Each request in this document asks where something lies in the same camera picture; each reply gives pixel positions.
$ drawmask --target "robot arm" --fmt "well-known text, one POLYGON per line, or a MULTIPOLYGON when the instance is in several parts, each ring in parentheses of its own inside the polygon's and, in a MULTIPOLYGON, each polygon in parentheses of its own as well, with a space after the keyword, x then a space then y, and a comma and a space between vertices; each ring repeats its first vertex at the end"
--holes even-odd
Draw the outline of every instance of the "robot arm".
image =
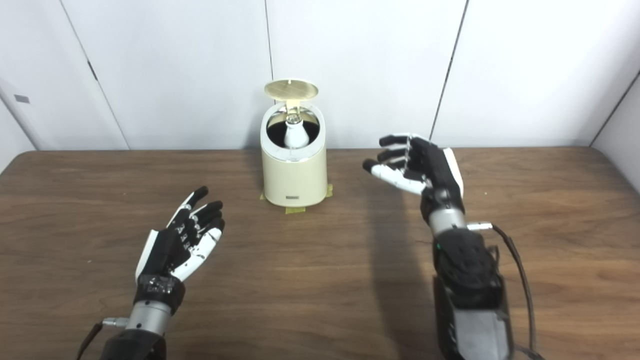
MULTIPOLYGON (((475 232, 499 229, 487 222, 467 223, 463 182, 453 152, 411 134, 383 137, 380 145, 389 148, 378 154, 377 161, 365 160, 364 169, 420 195, 422 217, 433 234, 433 288, 442 354, 455 360, 511 359, 514 344, 506 287, 498 271, 499 253, 497 247, 486 247, 475 232)), ((528 291, 524 271, 521 275, 528 291)), ((535 351, 522 350, 541 359, 535 351)))
POLYGON ((77 359, 103 325, 124 327, 109 339, 101 360, 165 360, 164 332, 182 304, 186 280, 216 246, 224 230, 222 202, 192 211, 208 189, 199 188, 178 207, 166 228, 151 230, 136 268, 136 294, 128 318, 107 318, 89 333, 77 359))

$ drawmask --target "open lid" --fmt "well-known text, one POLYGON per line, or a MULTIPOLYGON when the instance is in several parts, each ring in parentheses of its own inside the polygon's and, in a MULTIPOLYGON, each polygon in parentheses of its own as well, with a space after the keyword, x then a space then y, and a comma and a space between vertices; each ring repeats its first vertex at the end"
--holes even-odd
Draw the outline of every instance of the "open lid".
POLYGON ((313 99, 318 94, 318 88, 304 80, 282 79, 264 85, 264 92, 274 100, 284 101, 288 114, 286 121, 297 124, 302 121, 300 101, 313 99))
POLYGON ((318 88, 304 80, 282 79, 264 85, 264 92, 277 101, 309 100, 318 94, 318 88))

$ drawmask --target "gold lid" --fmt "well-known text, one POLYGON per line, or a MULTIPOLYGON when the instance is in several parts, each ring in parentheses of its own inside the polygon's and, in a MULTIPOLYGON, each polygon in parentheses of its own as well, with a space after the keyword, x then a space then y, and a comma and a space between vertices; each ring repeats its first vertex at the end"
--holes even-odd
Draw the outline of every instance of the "gold lid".
POLYGON ((318 88, 304 80, 282 79, 264 85, 264 92, 277 101, 302 101, 314 98, 318 94, 318 88))

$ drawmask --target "yellow tape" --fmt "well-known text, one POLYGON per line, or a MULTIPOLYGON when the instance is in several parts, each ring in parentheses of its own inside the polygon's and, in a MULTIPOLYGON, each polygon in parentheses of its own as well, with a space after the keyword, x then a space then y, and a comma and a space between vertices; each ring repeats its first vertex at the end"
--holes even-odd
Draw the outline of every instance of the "yellow tape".
POLYGON ((304 213, 306 210, 307 208, 285 208, 284 213, 285 214, 304 213))

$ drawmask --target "white wall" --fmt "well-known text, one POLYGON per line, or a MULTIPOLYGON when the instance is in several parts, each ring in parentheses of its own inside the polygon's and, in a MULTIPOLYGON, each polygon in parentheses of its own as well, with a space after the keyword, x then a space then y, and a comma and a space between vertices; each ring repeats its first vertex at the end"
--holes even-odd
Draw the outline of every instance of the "white wall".
POLYGON ((640 1, 471 0, 432 140, 589 145, 639 64, 640 1))
POLYGON ((0 173, 16 156, 30 150, 33 145, 0 101, 0 173))
POLYGON ((640 192, 640 81, 636 80, 593 146, 640 192))
POLYGON ((39 149, 127 148, 57 1, 0 1, 0 88, 39 149))
POLYGON ((429 134, 464 0, 267 0, 273 76, 315 83, 329 147, 429 134))
MULTIPOLYGON (((330 147, 375 147, 430 133, 464 5, 0 0, 0 91, 41 149, 224 149, 303 78, 330 147)), ((432 139, 587 145, 638 64, 639 1, 470 0, 432 139)))
POLYGON ((63 0, 132 149, 257 145, 264 0, 63 0))

